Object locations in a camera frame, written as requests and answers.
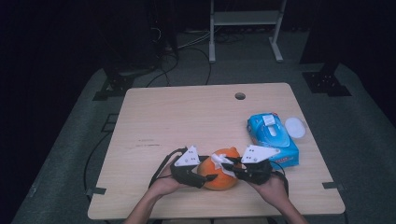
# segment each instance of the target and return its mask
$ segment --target table top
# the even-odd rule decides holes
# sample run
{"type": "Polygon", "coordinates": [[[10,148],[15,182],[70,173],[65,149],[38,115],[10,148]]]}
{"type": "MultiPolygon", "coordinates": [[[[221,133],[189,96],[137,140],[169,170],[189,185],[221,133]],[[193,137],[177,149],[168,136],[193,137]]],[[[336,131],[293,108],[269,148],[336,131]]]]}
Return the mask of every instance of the table top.
{"type": "MultiPolygon", "coordinates": [[[[166,155],[196,146],[200,155],[252,144],[246,130],[251,115],[276,112],[281,121],[296,117],[306,134],[294,142],[300,165],[285,169],[290,199],[304,215],[341,214],[344,203],[287,83],[130,89],[125,95],[88,211],[92,219],[126,218],[147,190],[166,155]],[[245,95],[238,100],[235,95],[245,95]]],[[[186,188],[162,197],[151,218],[264,217],[279,215],[244,181],[224,191],[186,188]]]]}

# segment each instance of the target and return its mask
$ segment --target tissue box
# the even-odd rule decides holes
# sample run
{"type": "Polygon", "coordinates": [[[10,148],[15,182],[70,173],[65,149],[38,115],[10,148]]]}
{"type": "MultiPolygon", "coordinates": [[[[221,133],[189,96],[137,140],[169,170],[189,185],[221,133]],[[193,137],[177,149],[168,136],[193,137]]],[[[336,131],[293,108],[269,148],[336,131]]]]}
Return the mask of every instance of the tissue box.
{"type": "Polygon", "coordinates": [[[247,131],[253,144],[261,147],[275,147],[280,153],[269,158],[283,168],[299,164],[299,149],[289,137],[288,132],[276,113],[253,115],[247,120],[247,131]]]}

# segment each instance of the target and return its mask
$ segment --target hole in table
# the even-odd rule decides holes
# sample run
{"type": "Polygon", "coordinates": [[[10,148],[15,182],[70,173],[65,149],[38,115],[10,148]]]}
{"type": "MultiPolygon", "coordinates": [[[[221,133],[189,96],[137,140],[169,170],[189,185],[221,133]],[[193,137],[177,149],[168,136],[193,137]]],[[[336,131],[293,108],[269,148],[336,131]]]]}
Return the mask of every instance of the hole in table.
{"type": "Polygon", "coordinates": [[[242,92],[237,92],[237,93],[235,94],[235,98],[236,98],[237,100],[245,100],[245,98],[247,98],[247,97],[246,97],[246,95],[245,95],[244,93],[242,93],[242,92]]]}

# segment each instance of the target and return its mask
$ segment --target floor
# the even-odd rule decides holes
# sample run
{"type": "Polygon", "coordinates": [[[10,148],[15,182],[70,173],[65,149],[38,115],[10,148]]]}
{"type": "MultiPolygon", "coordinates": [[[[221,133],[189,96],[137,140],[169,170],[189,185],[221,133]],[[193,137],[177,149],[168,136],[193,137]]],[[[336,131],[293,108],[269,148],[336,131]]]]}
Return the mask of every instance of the floor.
{"type": "MultiPolygon", "coordinates": [[[[344,187],[340,194],[349,223],[395,220],[394,126],[363,88],[358,76],[342,64],[335,75],[351,96],[329,97],[309,90],[302,72],[318,71],[322,64],[299,64],[308,32],[280,33],[278,45],[283,63],[275,61],[268,43],[271,34],[226,36],[237,41],[217,44],[217,61],[212,64],[207,61],[208,43],[204,40],[182,49],[178,61],[172,56],[164,57],[163,70],[168,71],[167,76],[160,76],[163,70],[158,69],[137,77],[133,88],[146,88],[148,84],[148,87],[162,87],[289,83],[334,181],[344,187]]],[[[189,43],[198,35],[180,34],[178,44],[189,43]]],[[[90,202],[86,189],[95,186],[111,139],[111,133],[106,133],[103,126],[110,114],[120,112],[123,100],[121,96],[92,100],[105,81],[103,70],[92,74],[13,223],[104,222],[88,218],[90,202]]],[[[343,214],[306,217],[310,223],[347,223],[343,214]]],[[[284,223],[282,217],[275,219],[284,223]]]]}

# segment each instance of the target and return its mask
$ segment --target white round object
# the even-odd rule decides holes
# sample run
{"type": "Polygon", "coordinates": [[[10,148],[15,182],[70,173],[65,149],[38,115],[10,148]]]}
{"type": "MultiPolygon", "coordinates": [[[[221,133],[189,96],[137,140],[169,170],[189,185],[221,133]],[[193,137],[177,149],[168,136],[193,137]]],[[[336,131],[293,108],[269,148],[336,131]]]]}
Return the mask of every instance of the white round object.
{"type": "Polygon", "coordinates": [[[303,122],[297,118],[289,118],[285,122],[286,130],[292,138],[301,138],[305,135],[303,122]]]}

